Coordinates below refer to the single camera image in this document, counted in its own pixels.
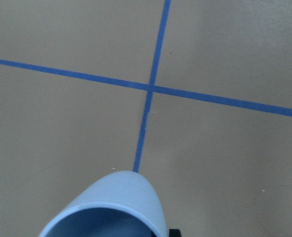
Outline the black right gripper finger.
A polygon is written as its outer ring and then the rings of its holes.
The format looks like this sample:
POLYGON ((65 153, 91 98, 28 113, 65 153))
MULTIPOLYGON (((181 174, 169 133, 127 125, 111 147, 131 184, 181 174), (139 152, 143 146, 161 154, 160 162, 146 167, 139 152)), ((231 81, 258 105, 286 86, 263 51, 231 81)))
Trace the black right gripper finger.
POLYGON ((181 237, 180 229, 169 229, 169 237, 181 237))

